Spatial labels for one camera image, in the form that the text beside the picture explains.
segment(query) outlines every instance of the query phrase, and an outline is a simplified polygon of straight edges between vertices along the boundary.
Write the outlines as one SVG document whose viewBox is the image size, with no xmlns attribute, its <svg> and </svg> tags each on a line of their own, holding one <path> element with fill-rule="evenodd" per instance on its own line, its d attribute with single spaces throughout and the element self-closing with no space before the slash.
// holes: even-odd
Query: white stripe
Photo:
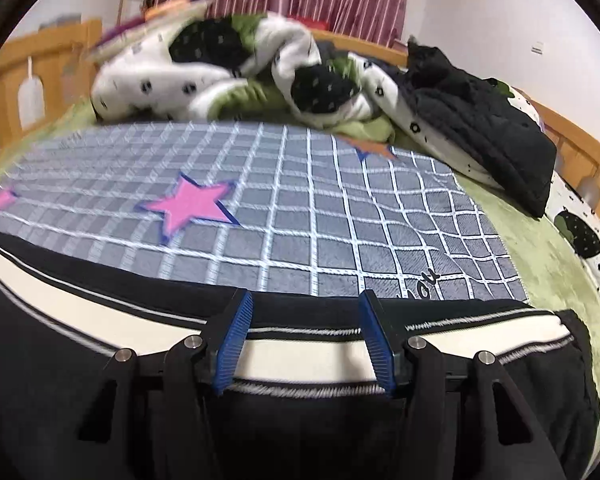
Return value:
<svg viewBox="0 0 600 480">
<path fill-rule="evenodd" d="M 37 311 L 116 348 L 138 355 L 171 348 L 200 331 L 166 325 L 93 303 L 38 280 L 0 254 L 0 280 Z"/>
<path fill-rule="evenodd" d="M 413 166 L 414 168 L 418 167 L 418 164 L 416 162 L 416 156 L 414 152 L 411 152 L 411 160 L 413 161 Z M 431 213 L 431 210 L 429 209 L 429 202 L 427 202 L 427 193 L 429 192 L 429 190 L 427 189 L 427 186 L 425 186 L 424 184 L 424 179 L 422 178 L 422 175 L 419 171 L 415 172 L 416 176 L 418 177 L 418 181 L 420 183 L 420 189 L 418 190 L 420 192 L 420 195 L 422 197 L 422 204 L 424 206 L 424 209 L 427 213 L 428 216 L 431 217 L 432 220 L 434 220 L 434 224 L 437 226 L 437 224 L 435 223 L 435 218 L 434 215 Z M 451 194 L 449 194 L 449 203 L 451 206 L 453 206 L 454 200 L 453 197 L 451 196 Z M 456 226 L 456 230 L 458 230 L 458 233 L 460 233 L 461 231 L 459 230 L 460 228 L 458 227 L 458 222 L 457 219 L 455 217 L 455 210 L 452 210 L 451 212 L 448 213 L 449 216 L 451 216 L 454 219 L 454 225 Z M 420 238 L 420 242 L 422 243 L 423 247 L 425 248 L 425 256 L 427 258 L 427 265 L 429 265 L 430 269 L 433 269 L 433 260 L 431 258 L 431 253 L 430 251 L 427 249 L 427 244 L 424 242 L 424 238 L 422 238 L 421 234 L 425 233 L 425 231 L 420 230 L 420 229 L 415 229 L 413 227 L 413 225 L 411 224 L 411 221 L 409 220 L 409 217 L 407 215 L 405 215 L 404 213 L 402 214 L 402 216 L 404 217 L 404 219 L 407 221 L 407 224 L 413 229 L 413 232 L 415 232 L 418 235 L 418 238 Z M 442 240 L 443 245 L 448 249 L 448 245 L 446 244 L 446 240 L 444 236 L 441 236 L 441 232 L 439 231 L 439 229 L 436 227 L 435 232 L 438 234 L 440 240 Z M 467 248 L 466 243 L 464 241 L 464 239 L 462 237 L 459 237 L 461 242 L 464 244 L 464 248 L 466 249 L 466 252 L 468 254 L 471 254 L 471 251 Z M 469 276 L 467 275 L 466 272 L 462 272 L 462 277 L 464 278 L 464 283 L 466 285 L 466 290 L 469 293 L 469 298 L 472 300 L 474 299 L 474 288 L 472 287 L 471 284 L 471 280 L 469 279 Z M 440 294 L 440 298 L 444 298 L 444 296 L 442 295 L 442 290 L 440 289 L 440 287 L 436 288 L 436 291 L 438 294 Z"/>
<path fill-rule="evenodd" d="M 55 330 L 56 332 L 67 336 L 72 341 L 80 343 L 81 345 L 86 346 L 87 348 L 89 348 L 93 351 L 96 351 L 98 353 L 108 355 L 108 356 L 113 354 L 113 352 L 110 349 L 105 348 L 104 346 L 101 346 L 97 343 L 94 343 L 93 341 L 90 341 L 87 338 L 81 337 L 79 333 L 75 333 L 75 332 L 72 332 L 71 330 L 67 330 L 63 326 L 55 324 L 55 323 L 49 321 L 46 317 L 41 316 L 39 313 L 37 313 L 37 311 L 33 310 L 32 308 L 29 308 L 25 303 L 20 301 L 20 299 L 16 295 L 14 295 L 8 288 L 5 288 L 1 283 L 0 283 L 0 290 L 11 301 L 11 303 L 13 303 L 15 306 L 17 306 L 20 310 L 23 310 L 24 312 L 29 314 L 31 317 L 38 320 L 40 323 L 48 326 L 52 330 Z"/>
<path fill-rule="evenodd" d="M 347 12 L 344 14 L 344 17 L 342 19 L 342 22 L 340 24 L 340 30 L 338 30 L 337 27 L 334 27 L 333 31 L 334 32 L 339 32 L 341 34 L 344 34 L 345 31 L 345 27 L 347 26 L 347 22 L 349 21 L 349 16 L 351 14 L 351 10 L 353 9 L 353 2 L 354 0 L 347 0 L 346 4 L 344 5 L 343 9 L 347 9 Z"/>
<path fill-rule="evenodd" d="M 366 0 L 365 2 L 365 10 L 363 12 L 360 12 L 360 5 L 362 4 L 362 0 L 360 0 L 360 3 L 358 4 L 358 10 L 356 11 L 356 15 L 360 16 L 360 26 L 358 27 L 358 31 L 356 33 L 353 33 L 352 31 L 352 36 L 356 36 L 358 38 L 362 37 L 362 26 L 365 23 L 365 18 L 367 16 L 368 10 L 369 10 L 369 2 L 371 0 Z"/>
<path fill-rule="evenodd" d="M 231 132 L 231 135 L 224 142 L 224 145 L 222 146 L 222 150 L 220 150 L 218 152 L 218 154 L 216 155 L 216 160 L 214 161 L 213 165 L 211 166 L 211 169 L 206 174 L 205 184 L 207 186 L 210 186 L 211 184 L 214 183 L 216 174 L 218 174 L 218 171 L 220 171 L 220 169 L 222 168 L 222 163 L 224 162 L 227 154 L 229 153 L 229 150 L 234 145 L 235 137 L 238 136 L 239 132 L 240 132 L 240 123 L 234 123 L 234 129 Z M 215 258 L 213 258 L 211 260 L 211 263 L 209 264 L 209 266 L 206 269 L 205 283 L 208 283 L 210 285 L 215 285 L 216 281 L 218 280 L 218 272 L 220 269 L 220 262 L 218 260 L 218 257 L 224 251 L 224 244 L 226 243 L 226 239 L 227 239 L 228 235 L 229 235 L 228 230 L 224 234 L 222 233 L 222 230 L 219 230 L 219 235 L 216 236 L 216 240 L 214 241 L 214 246 L 212 249 L 212 254 L 213 254 L 213 256 L 215 256 Z"/>
<path fill-rule="evenodd" d="M 307 334 L 307 335 L 358 335 L 361 333 L 359 328 L 289 328 L 287 326 L 263 326 L 261 328 L 250 328 L 250 334 L 262 334 L 267 332 L 280 332 L 284 334 Z"/>
<path fill-rule="evenodd" d="M 526 357 L 529 354 L 536 354 L 538 352 L 542 352 L 543 354 L 546 354 L 547 352 L 550 352 L 551 350 L 558 350 L 564 346 L 567 346 L 572 341 L 575 341 L 575 338 L 574 338 L 574 336 L 571 335 L 567 339 L 564 339 L 563 341 L 556 341 L 554 343 L 535 344 L 535 345 L 525 346 L 524 348 L 521 348 L 520 350 L 516 350 L 514 352 L 511 352 L 507 356 L 499 358 L 498 361 L 500 361 L 500 364 L 505 365 L 507 363 L 515 361 L 516 359 Z"/>
<path fill-rule="evenodd" d="M 199 333 L 197 330 L 161 324 L 85 300 L 37 279 L 1 254 L 0 280 L 13 294 L 37 311 L 113 347 L 133 348 L 138 355 L 168 350 L 187 335 Z M 557 316 L 528 316 L 423 337 L 441 352 L 471 358 L 481 350 L 503 354 L 526 343 L 555 342 L 569 335 Z M 288 383 L 355 383 L 375 380 L 366 345 L 362 340 L 247 340 L 242 348 L 235 376 L 246 380 Z"/>
<path fill-rule="evenodd" d="M 235 123 L 236 133 L 240 130 L 239 125 L 240 125 L 240 123 Z M 244 193 L 246 181 L 251 173 L 251 165 L 253 164 L 253 159 L 256 156 L 256 151 L 257 151 L 258 147 L 260 146 L 260 141 L 262 140 L 262 129 L 263 129 L 263 124 L 260 123 L 260 126 L 258 126 L 258 133 L 256 134 L 256 138 L 253 141 L 253 144 L 251 145 L 251 149 L 249 150 L 249 154 L 247 155 L 247 160 L 244 163 L 244 167 L 242 168 L 242 172 L 240 173 L 240 177 L 238 178 L 238 182 L 236 183 L 236 186 L 234 189 L 234 194 L 232 195 L 232 198 L 231 198 L 231 203 L 227 204 L 228 211 L 231 212 L 233 215 L 235 215 L 237 213 L 237 209 L 240 207 L 240 200 L 242 199 L 242 194 Z M 235 136 L 232 134 L 230 139 L 232 140 L 232 143 L 233 143 L 235 141 Z M 218 163 L 217 168 L 216 168 L 216 166 L 214 166 L 207 173 L 207 181 L 212 181 L 213 179 L 215 179 L 216 173 L 220 170 L 220 168 L 222 166 L 222 162 L 224 162 L 225 158 L 226 158 L 226 156 L 224 156 L 222 158 L 222 161 Z M 234 227 L 233 225 L 231 225 L 231 226 L 223 225 L 218 228 L 218 236 L 216 237 L 216 241 L 213 246 L 214 256 L 220 258 L 221 256 L 224 255 L 224 248 L 225 248 L 226 242 L 229 238 L 229 229 L 232 229 L 233 227 Z M 219 268 L 220 268 L 219 260 L 212 260 L 211 263 L 209 264 L 209 268 L 208 268 L 208 272 L 207 272 L 207 279 L 209 280 L 209 281 L 207 281 L 207 283 L 210 283 L 212 285 L 216 284 L 216 281 L 218 280 Z"/>
<path fill-rule="evenodd" d="M 382 232 L 384 233 L 384 239 L 386 240 L 387 246 L 389 247 L 389 250 L 391 251 L 391 256 L 394 259 L 395 275 L 398 280 L 398 286 L 400 286 L 400 296 L 402 298 L 406 298 L 407 297 L 407 285 L 404 282 L 402 266 L 400 264 L 400 260 L 398 259 L 398 254 L 395 252 L 394 242 L 391 239 L 391 233 L 389 232 L 389 226 L 386 223 L 386 218 L 384 217 L 384 212 L 382 211 L 382 208 L 378 205 L 378 201 L 376 200 L 376 197 L 374 196 L 374 194 L 371 191 L 371 186 L 369 185 L 369 176 L 366 172 L 366 158 L 362 161 L 362 177 L 364 178 L 364 181 L 365 181 L 366 192 L 368 193 L 369 198 L 371 199 L 371 202 L 373 203 L 373 205 L 376 206 L 376 211 L 378 212 L 378 216 L 380 217 L 380 220 L 381 220 L 381 227 L 382 227 Z"/>
<path fill-rule="evenodd" d="M 166 351 L 187 335 L 200 333 L 85 300 L 37 279 L 1 254 L 0 280 L 24 303 L 46 316 L 115 348 L 132 348 L 138 355 Z M 362 340 L 247 340 L 235 376 L 286 383 L 357 383 L 376 378 Z"/>
<path fill-rule="evenodd" d="M 409 217 L 407 216 L 408 210 L 404 208 L 404 204 L 402 203 L 402 198 L 400 196 L 400 192 L 398 192 L 398 183 L 395 179 L 395 167 L 394 167 L 394 162 L 392 160 L 389 159 L 389 171 L 391 172 L 391 183 L 392 186 L 394 188 L 394 195 L 395 195 L 395 199 L 398 202 L 398 206 L 400 206 L 400 212 L 402 213 L 402 218 L 404 218 L 404 221 L 407 223 L 407 225 L 409 227 L 411 227 L 413 229 L 413 225 L 411 224 L 411 221 L 409 220 Z M 427 205 L 427 197 L 423 196 L 422 197 L 422 203 L 423 205 L 425 205 L 425 207 L 429 208 L 429 206 Z M 426 244 L 426 242 L 424 241 L 424 238 L 422 237 L 422 233 L 419 233 L 416 229 L 413 229 L 413 232 L 416 234 L 416 236 L 418 237 L 418 239 L 420 240 L 420 243 L 422 244 L 422 249 L 424 250 L 424 254 L 425 254 L 425 258 L 427 260 L 427 267 L 429 269 L 433 269 L 434 265 L 433 265 L 433 259 L 431 257 L 431 252 L 430 252 L 430 247 Z M 452 252 L 449 250 L 449 247 L 446 244 L 446 240 L 445 237 L 438 235 L 438 238 L 440 239 L 440 241 L 442 242 L 443 247 L 446 250 L 446 253 L 452 257 L 453 259 L 453 254 Z M 402 272 L 403 277 L 410 277 L 409 273 L 405 273 L 404 271 Z M 460 274 L 460 278 L 465 280 L 465 282 L 467 283 L 467 290 L 469 290 L 469 284 L 468 284 L 468 278 L 467 275 L 464 273 L 464 271 L 462 272 L 462 274 Z M 442 282 L 442 279 L 438 279 L 437 282 L 434 284 L 434 287 L 436 289 L 436 294 L 438 295 L 438 297 L 443 300 L 444 299 L 444 294 L 442 294 L 442 288 L 440 287 L 440 283 Z"/>
<path fill-rule="evenodd" d="M 269 395 L 288 399 L 330 399 L 331 397 L 351 397 L 384 394 L 384 388 L 377 384 L 359 386 L 324 386 L 322 388 L 286 388 L 284 386 L 266 386 L 265 384 L 231 384 L 228 390 L 251 395 Z"/>
<path fill-rule="evenodd" d="M 515 308 L 514 310 L 507 310 L 506 312 L 493 312 L 492 314 L 484 314 L 483 316 L 466 316 L 456 317 L 453 319 L 441 319 L 440 321 L 425 321 L 424 323 L 419 323 L 417 325 L 407 325 L 404 328 L 407 332 L 414 332 L 415 330 L 428 330 L 429 328 L 433 328 L 436 326 L 449 326 L 460 323 L 477 323 L 480 321 L 487 321 L 489 319 L 496 319 L 498 317 L 510 316 L 511 314 L 538 311 L 538 308 L 533 308 L 529 306 L 525 308 Z M 549 310 L 541 310 L 540 312 L 547 312 L 548 314 L 551 313 Z"/>
<path fill-rule="evenodd" d="M 149 310 L 147 308 L 143 308 L 143 307 L 135 305 L 133 303 L 127 303 L 126 301 L 117 300 L 116 298 L 111 298 L 110 296 L 106 296 L 105 294 L 99 294 L 92 290 L 87 290 L 86 288 L 82 288 L 81 286 L 74 285 L 73 283 L 67 283 L 67 282 L 64 282 L 63 280 L 58 280 L 57 278 L 54 278 L 53 276 L 49 276 L 48 274 L 45 274 L 41 270 L 38 270 L 34 267 L 31 267 L 30 265 L 27 265 L 21 259 L 17 258 L 16 256 L 13 256 L 13 254 L 11 254 L 11 253 L 8 253 L 3 248 L 0 248 L 0 250 L 7 253 L 13 260 L 17 261 L 18 264 L 29 269 L 31 272 L 35 272 L 39 276 L 44 276 L 44 278 L 51 280 L 52 282 L 61 283 L 64 286 L 73 288 L 74 290 L 79 290 L 81 292 L 91 294 L 92 296 L 95 296 L 96 298 L 100 298 L 101 300 L 107 300 L 107 301 L 110 301 L 111 303 L 117 303 L 119 305 L 123 305 L 128 308 L 138 310 L 140 312 L 145 312 L 147 314 L 154 314 L 155 316 L 163 316 L 163 317 L 168 317 L 170 319 L 179 319 L 181 321 L 190 321 L 190 322 L 194 322 L 194 323 L 206 324 L 205 319 L 198 319 L 197 317 L 178 316 L 177 314 L 168 314 L 167 312 L 160 312 L 158 310 Z"/>
<path fill-rule="evenodd" d="M 3 214 L 3 216 L 7 216 L 8 218 L 15 218 L 16 220 L 26 223 L 25 220 L 14 217 L 10 213 L 3 212 L 2 214 Z M 277 260 L 265 261 L 263 259 L 256 259 L 256 258 L 234 258 L 232 256 L 217 256 L 215 254 L 205 253 L 205 251 L 176 249 L 176 248 L 170 248 L 168 246 L 156 246 L 156 245 L 152 245 L 152 244 L 146 244 L 146 243 L 142 243 L 142 242 L 135 241 L 135 240 L 129 241 L 129 240 L 124 240 L 122 238 L 102 237 L 99 235 L 92 235 L 89 233 L 75 233 L 75 232 L 67 231 L 65 229 L 58 229 L 58 228 L 55 228 L 55 227 L 52 227 L 52 226 L 46 225 L 46 224 L 37 224 L 37 226 L 45 228 L 51 232 L 59 232 L 61 234 L 67 234 L 72 237 L 86 238 L 86 239 L 91 239 L 91 240 L 106 240 L 108 242 L 112 242 L 112 243 L 115 243 L 115 244 L 118 244 L 121 246 L 133 248 L 134 250 L 146 249 L 149 251 L 155 251 L 155 252 L 159 252 L 159 253 L 174 253 L 174 254 L 180 254 L 183 256 L 193 256 L 195 258 L 204 258 L 206 260 L 211 260 L 212 262 L 224 262 L 224 263 L 228 263 L 228 264 L 237 264 L 237 265 L 241 265 L 241 266 L 261 267 L 263 269 L 268 268 L 268 267 L 278 267 L 280 269 L 305 270 L 306 272 L 311 272 L 311 270 L 312 270 L 312 268 L 309 265 L 305 265 L 305 264 L 294 264 L 294 263 L 290 263 L 290 262 L 283 262 L 283 261 L 277 261 Z M 140 226 L 136 228 L 135 232 L 141 231 Z M 264 230 L 264 228 L 258 228 L 258 227 L 252 227 L 252 226 L 246 226 L 246 225 L 243 225 L 242 228 L 246 231 L 266 232 Z M 280 235 L 291 235 L 291 236 L 297 236 L 297 237 L 308 237 L 308 235 L 302 231 L 295 231 L 295 230 L 288 230 L 288 229 L 273 228 L 271 233 L 272 234 L 280 234 Z M 325 240 L 344 241 L 346 243 L 350 243 L 350 240 L 347 238 L 340 238 L 340 237 L 336 237 L 336 236 L 332 236 L 332 235 L 321 235 L 320 238 L 323 238 Z M 358 240 L 357 244 L 360 246 L 388 247 L 388 245 L 386 245 L 386 244 L 381 244 L 379 242 L 369 242 L 366 240 Z M 394 248 L 397 250 L 402 250 L 402 251 L 416 251 L 416 250 L 421 249 L 421 247 L 419 247 L 419 246 L 418 247 L 395 246 Z M 453 256 L 455 258 L 462 257 L 462 255 L 455 255 L 455 254 Z M 123 270 L 129 270 L 130 264 L 128 266 L 125 266 L 125 263 L 123 261 L 123 265 L 120 268 Z M 334 274 L 336 276 L 360 276 L 361 278 L 379 278 L 379 279 L 395 279 L 396 278 L 396 274 L 394 272 L 368 272 L 366 270 L 338 269 L 338 268 L 331 268 L 331 267 L 317 267 L 317 272 L 319 272 L 320 274 Z M 408 278 L 414 278 L 416 280 L 421 278 L 420 274 L 403 274 L 403 276 L 408 277 Z M 440 277 L 440 279 L 438 281 L 442 282 L 445 280 L 455 280 L 457 278 L 462 278 L 463 276 L 466 277 L 466 274 L 464 274 L 462 272 L 458 272 L 457 274 L 445 274 L 444 276 Z M 507 281 L 512 282 L 517 279 L 518 279 L 517 276 L 513 276 L 512 278 L 507 278 Z M 502 280 L 486 280 L 486 281 L 489 283 L 501 283 L 502 282 Z M 138 307 L 136 305 L 124 303 L 122 301 L 119 301 L 119 303 L 127 304 L 137 310 L 143 310 L 142 307 Z M 174 317 L 175 319 L 181 318 L 181 319 L 190 320 L 193 322 L 205 323 L 205 321 L 201 320 L 201 319 L 178 317 L 173 314 L 165 314 L 163 312 L 151 311 L 151 310 L 146 310 L 146 309 L 144 309 L 144 310 L 146 312 L 151 312 L 153 314 L 157 314 L 160 316 Z"/>
<path fill-rule="evenodd" d="M 315 218 L 314 169 L 311 156 L 311 129 L 306 130 L 306 175 L 309 183 L 309 220 L 310 220 L 310 276 L 311 295 L 318 295 L 318 228 Z"/>
<path fill-rule="evenodd" d="M 280 140 L 280 149 L 278 150 L 278 161 L 276 163 L 276 173 L 273 176 L 273 187 L 271 189 L 271 200 L 269 202 L 269 212 L 267 213 L 267 227 L 264 231 L 264 241 L 262 242 L 262 250 L 260 259 L 263 263 L 258 275 L 258 290 L 267 290 L 267 282 L 269 281 L 269 266 L 271 261 L 271 249 L 273 246 L 274 229 L 273 224 L 276 219 L 276 211 L 278 209 L 278 192 L 280 191 L 280 176 L 282 175 L 282 163 L 285 159 L 286 149 L 286 125 L 282 127 L 282 140 Z"/>
<path fill-rule="evenodd" d="M 473 358 L 481 350 L 504 354 L 526 343 L 554 342 L 569 335 L 557 316 L 526 316 L 422 337 L 442 353 Z"/>
<path fill-rule="evenodd" d="M 336 146 L 336 138 L 331 136 L 331 145 L 333 146 L 333 166 L 336 169 L 336 177 L 338 179 L 338 187 L 342 190 L 342 201 L 344 203 L 344 212 L 346 214 L 347 222 L 349 223 L 349 237 L 351 241 L 351 247 L 353 249 L 353 260 L 356 263 L 356 273 L 358 276 L 358 292 L 362 293 L 365 290 L 365 279 L 362 275 L 362 260 L 360 259 L 360 244 L 356 235 L 356 226 L 353 223 L 353 216 L 351 215 L 351 208 L 349 203 L 349 195 L 347 188 L 342 184 L 342 174 L 340 173 L 340 161 L 338 160 L 338 149 Z"/>
<path fill-rule="evenodd" d="M 382 21 L 380 22 L 380 27 L 378 28 L 378 33 L 376 35 L 376 37 L 374 38 L 376 40 L 377 43 L 380 43 L 381 39 L 382 39 L 382 28 L 384 27 L 384 20 L 386 19 L 386 14 L 389 10 L 389 2 L 391 0 L 384 0 L 382 2 L 382 4 L 384 5 L 384 12 L 382 13 Z"/>
</svg>

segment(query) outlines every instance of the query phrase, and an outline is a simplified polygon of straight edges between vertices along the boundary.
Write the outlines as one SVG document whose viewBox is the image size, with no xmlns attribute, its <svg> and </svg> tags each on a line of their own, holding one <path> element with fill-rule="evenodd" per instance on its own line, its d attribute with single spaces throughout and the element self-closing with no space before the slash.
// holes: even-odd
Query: wooden bed frame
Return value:
<svg viewBox="0 0 600 480">
<path fill-rule="evenodd" d="M 0 50 L 0 152 L 6 146 L 46 124 L 55 121 L 72 104 L 62 94 L 62 74 L 74 64 L 75 89 L 78 95 L 90 93 L 96 67 L 80 53 L 95 44 L 102 33 L 99 20 L 47 28 L 24 38 L 8 41 Z M 316 40 L 330 40 L 343 50 L 353 50 L 397 66 L 406 66 L 407 54 L 368 41 L 333 32 L 314 30 Z M 32 72 L 43 85 L 45 116 L 23 129 L 18 113 L 18 90 L 28 75 L 29 58 Z M 571 121 L 540 103 L 529 100 L 538 110 L 546 126 L 547 136 L 556 144 L 562 157 L 560 174 L 574 188 L 591 177 L 600 189 L 600 142 Z M 595 206 L 600 216 L 600 200 Z"/>
</svg>

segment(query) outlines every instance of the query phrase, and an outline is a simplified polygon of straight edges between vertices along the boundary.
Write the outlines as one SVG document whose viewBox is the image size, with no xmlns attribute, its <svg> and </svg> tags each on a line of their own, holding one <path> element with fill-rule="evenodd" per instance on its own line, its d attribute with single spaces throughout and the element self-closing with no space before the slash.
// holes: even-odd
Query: black patterned fabric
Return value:
<svg viewBox="0 0 600 480">
<path fill-rule="evenodd" d="M 296 69 L 291 98 L 301 112 L 332 114 L 360 91 L 349 78 L 325 65 Z"/>
<path fill-rule="evenodd" d="M 501 89 L 451 64 L 438 48 L 409 42 L 408 71 L 374 59 L 414 115 L 468 153 L 535 218 L 544 215 L 556 148 Z"/>
<path fill-rule="evenodd" d="M 593 258 L 600 254 L 600 238 L 579 216 L 565 210 L 558 213 L 554 224 L 581 258 Z"/>
<path fill-rule="evenodd" d="M 230 70 L 237 70 L 251 56 L 231 18 L 187 25 L 171 43 L 169 54 L 174 63 L 209 63 Z"/>
</svg>

